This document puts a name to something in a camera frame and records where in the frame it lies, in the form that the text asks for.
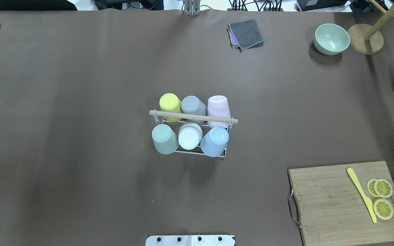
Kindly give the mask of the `pink cup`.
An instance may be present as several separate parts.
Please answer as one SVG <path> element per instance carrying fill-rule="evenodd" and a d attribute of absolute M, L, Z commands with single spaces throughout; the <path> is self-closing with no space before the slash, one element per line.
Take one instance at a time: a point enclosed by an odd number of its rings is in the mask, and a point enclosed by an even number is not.
<path fill-rule="evenodd" d="M 208 99 L 208 116 L 217 118 L 231 119 L 230 109 L 228 100 L 223 95 L 215 95 Z M 228 123 L 208 121 L 207 125 L 211 128 L 223 127 L 227 128 L 230 126 L 231 120 Z"/>

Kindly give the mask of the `green cup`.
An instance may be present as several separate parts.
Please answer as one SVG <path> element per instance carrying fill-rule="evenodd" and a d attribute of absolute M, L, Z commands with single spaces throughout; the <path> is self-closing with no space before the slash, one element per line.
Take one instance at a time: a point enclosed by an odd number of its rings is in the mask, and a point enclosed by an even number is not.
<path fill-rule="evenodd" d="M 171 154 L 177 150 L 178 137 L 172 128 L 166 124 L 159 124 L 152 130 L 152 140 L 155 149 L 161 154 Z"/>

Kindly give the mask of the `white cup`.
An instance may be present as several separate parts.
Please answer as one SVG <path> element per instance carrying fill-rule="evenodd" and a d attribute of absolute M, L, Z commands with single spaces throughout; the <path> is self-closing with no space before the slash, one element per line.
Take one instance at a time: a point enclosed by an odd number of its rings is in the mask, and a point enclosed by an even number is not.
<path fill-rule="evenodd" d="M 179 145 L 185 150 L 192 150 L 197 147 L 202 137 L 202 128 L 197 123 L 184 123 L 179 128 L 178 142 Z"/>

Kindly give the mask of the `grey cup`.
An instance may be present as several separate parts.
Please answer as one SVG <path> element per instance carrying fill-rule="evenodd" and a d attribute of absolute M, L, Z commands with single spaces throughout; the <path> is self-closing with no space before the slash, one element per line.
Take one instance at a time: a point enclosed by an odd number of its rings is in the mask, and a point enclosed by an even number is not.
<path fill-rule="evenodd" d="M 207 116 L 207 106 L 196 96 L 191 95 L 185 97 L 182 101 L 181 108 L 185 114 Z"/>

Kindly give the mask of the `light blue cup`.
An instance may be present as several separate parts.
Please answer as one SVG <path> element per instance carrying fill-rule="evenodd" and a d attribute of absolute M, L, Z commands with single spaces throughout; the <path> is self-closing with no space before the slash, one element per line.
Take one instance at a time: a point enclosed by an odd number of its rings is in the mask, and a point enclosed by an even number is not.
<path fill-rule="evenodd" d="M 217 157 L 223 153 L 229 140 L 229 133 L 223 127 L 214 127 L 202 137 L 200 142 L 204 154 Z"/>

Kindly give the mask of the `yellow cup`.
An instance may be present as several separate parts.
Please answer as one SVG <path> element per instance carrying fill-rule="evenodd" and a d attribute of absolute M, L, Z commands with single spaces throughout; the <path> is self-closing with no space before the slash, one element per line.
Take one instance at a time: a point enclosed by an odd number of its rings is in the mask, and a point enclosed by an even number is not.
<path fill-rule="evenodd" d="M 159 100 L 159 105 L 164 112 L 183 113 L 182 102 L 173 93 L 164 94 Z"/>

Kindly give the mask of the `purple cloth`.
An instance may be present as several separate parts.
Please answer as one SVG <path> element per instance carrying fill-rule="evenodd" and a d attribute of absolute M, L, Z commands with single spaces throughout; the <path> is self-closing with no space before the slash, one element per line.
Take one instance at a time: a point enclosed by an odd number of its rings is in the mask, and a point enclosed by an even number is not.
<path fill-rule="evenodd" d="M 236 38 L 235 38 L 235 36 L 233 35 L 233 33 L 231 32 L 230 29 L 228 29 L 228 33 L 229 33 L 229 40 L 231 42 L 231 46 L 233 48 L 235 48 L 235 49 L 238 48 L 239 46 L 238 46 L 238 43 L 236 41 Z"/>

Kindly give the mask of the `grey folded cloth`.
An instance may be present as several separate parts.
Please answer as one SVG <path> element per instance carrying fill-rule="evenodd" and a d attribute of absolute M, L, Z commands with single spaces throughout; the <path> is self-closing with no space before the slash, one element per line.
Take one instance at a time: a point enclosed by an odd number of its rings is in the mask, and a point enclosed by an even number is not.
<path fill-rule="evenodd" d="M 229 23 L 228 29 L 230 29 L 235 36 L 239 46 L 237 49 L 241 51 L 264 44 L 264 39 L 255 19 Z"/>

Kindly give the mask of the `mint green bowl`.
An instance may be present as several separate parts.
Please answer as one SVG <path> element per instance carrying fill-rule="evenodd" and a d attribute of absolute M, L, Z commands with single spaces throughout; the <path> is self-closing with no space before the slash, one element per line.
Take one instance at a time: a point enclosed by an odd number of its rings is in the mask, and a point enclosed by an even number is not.
<path fill-rule="evenodd" d="M 324 55 L 337 55 L 349 47 L 350 37 L 344 28 L 326 23 L 317 27 L 313 44 Z"/>

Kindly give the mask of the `bamboo cutting board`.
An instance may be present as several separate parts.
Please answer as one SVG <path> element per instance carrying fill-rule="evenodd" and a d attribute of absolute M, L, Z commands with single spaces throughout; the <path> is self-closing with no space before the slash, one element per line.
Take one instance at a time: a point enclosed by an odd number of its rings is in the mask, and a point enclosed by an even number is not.
<path fill-rule="evenodd" d="M 364 193 L 367 182 L 382 178 L 393 184 L 385 161 L 289 169 L 305 246 L 356 246 L 394 241 L 394 215 L 373 223 L 347 169 L 357 175 Z M 389 198 L 394 211 L 394 194 Z"/>

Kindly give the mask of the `yellow plastic knife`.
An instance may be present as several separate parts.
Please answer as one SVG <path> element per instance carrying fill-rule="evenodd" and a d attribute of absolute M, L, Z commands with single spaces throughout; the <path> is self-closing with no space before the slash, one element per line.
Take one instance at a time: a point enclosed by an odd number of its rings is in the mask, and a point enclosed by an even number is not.
<path fill-rule="evenodd" d="M 364 190 L 360 184 L 360 181 L 358 180 L 358 177 L 355 173 L 355 171 L 353 170 L 353 168 L 348 167 L 346 169 L 347 174 L 349 175 L 349 178 L 352 180 L 353 184 L 355 185 L 355 187 L 357 188 L 361 198 L 363 199 L 367 210 L 369 212 L 369 215 L 371 217 L 371 220 L 373 223 L 377 223 L 377 216 L 375 215 L 374 211 L 373 211 L 373 202 L 371 201 L 371 199 L 364 193 Z"/>

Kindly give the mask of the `lemon slice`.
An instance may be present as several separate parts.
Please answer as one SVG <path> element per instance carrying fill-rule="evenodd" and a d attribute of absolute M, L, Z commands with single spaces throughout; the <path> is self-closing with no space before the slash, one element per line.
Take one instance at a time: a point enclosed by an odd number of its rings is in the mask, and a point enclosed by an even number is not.
<path fill-rule="evenodd" d="M 377 179 L 374 182 L 373 189 L 380 198 L 386 199 L 393 194 L 393 186 L 385 179 Z"/>
<path fill-rule="evenodd" d="M 376 181 L 377 181 L 377 179 L 375 179 L 375 178 L 368 180 L 368 182 L 366 184 L 366 188 L 371 196 L 379 198 L 380 196 L 378 196 L 377 192 L 374 190 L 374 184 Z"/>
<path fill-rule="evenodd" d="M 394 215 L 393 204 L 385 198 L 378 198 L 374 201 L 373 211 L 382 220 L 389 220 Z"/>

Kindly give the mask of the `wooden stand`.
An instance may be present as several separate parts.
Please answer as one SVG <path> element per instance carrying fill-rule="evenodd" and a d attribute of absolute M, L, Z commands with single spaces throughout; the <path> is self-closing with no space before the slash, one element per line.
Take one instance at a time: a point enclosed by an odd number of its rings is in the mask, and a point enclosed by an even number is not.
<path fill-rule="evenodd" d="M 383 47 L 384 39 L 379 29 L 392 17 L 394 17 L 394 4 L 385 10 L 375 0 L 370 1 L 383 16 L 372 26 L 368 24 L 355 24 L 347 33 L 350 37 L 350 46 L 357 52 L 366 55 L 377 54 Z"/>

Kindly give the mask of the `white metal mount base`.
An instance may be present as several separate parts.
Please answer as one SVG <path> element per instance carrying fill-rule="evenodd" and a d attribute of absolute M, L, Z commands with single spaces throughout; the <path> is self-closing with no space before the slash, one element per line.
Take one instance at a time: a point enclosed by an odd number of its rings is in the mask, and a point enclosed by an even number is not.
<path fill-rule="evenodd" d="M 234 235 L 152 235 L 146 246 L 235 246 Z"/>

